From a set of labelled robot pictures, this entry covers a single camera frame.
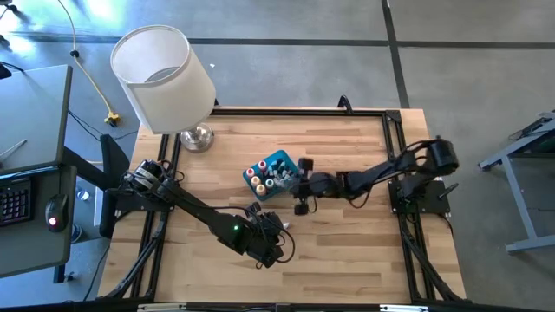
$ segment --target silver lamp base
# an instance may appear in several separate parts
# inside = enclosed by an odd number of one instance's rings
[[[181,133],[181,145],[191,153],[202,153],[212,146],[214,131],[204,123]]]

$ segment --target concrete floor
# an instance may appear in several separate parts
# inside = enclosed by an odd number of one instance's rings
[[[555,3],[549,0],[389,0],[397,40],[463,42],[457,49],[399,48],[411,107],[424,109],[430,133],[451,140],[461,168],[448,182],[452,223],[468,298],[529,309],[555,307],[555,248],[508,256],[504,246],[526,237],[502,169],[476,164],[508,144],[507,135],[552,110],[555,49],[524,42],[555,40]],[[388,40],[380,0],[66,0],[74,18],[85,67],[124,123],[103,124],[101,99],[74,66],[70,108],[104,133],[121,135],[139,123],[109,67],[119,36],[154,23],[191,38]],[[23,68],[69,63],[69,22],[56,1],[16,0],[24,15],[6,12],[0,33],[10,45],[0,60]],[[473,42],[514,43],[526,49],[472,49]],[[355,107],[400,107],[387,46],[194,45],[214,80],[221,105],[334,107],[346,94]],[[134,136],[119,141],[133,151]],[[97,142],[69,121],[66,146],[99,159]],[[535,218],[554,230],[552,212]],[[92,205],[79,203],[75,217],[89,237]],[[82,300],[107,241],[72,248],[68,270],[78,278],[51,284],[52,269],[0,280],[0,307]],[[93,294],[97,290],[96,280]]]

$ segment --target wooden table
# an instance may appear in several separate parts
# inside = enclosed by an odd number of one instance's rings
[[[429,137],[422,110],[400,111],[407,144]],[[212,148],[193,154],[181,147],[178,169],[186,175],[182,187],[209,205],[253,202],[242,171],[279,149],[294,161],[313,158],[315,172],[363,170],[387,159],[376,117],[211,116],[206,123],[215,132]],[[156,159],[159,145],[160,136],[141,127],[131,167]],[[176,209],[167,228],[156,302],[409,302],[399,225],[390,213],[386,184],[376,185],[358,210],[345,200],[321,198],[317,213],[299,217],[293,214],[294,202],[283,194],[262,203],[291,223],[297,252],[290,263],[261,270],[255,260],[218,243],[206,226]],[[113,289],[137,257],[144,219],[145,213],[132,212],[116,225],[99,295]],[[430,261],[464,297],[447,223],[423,215],[422,226]],[[417,265],[415,271],[423,293]]]

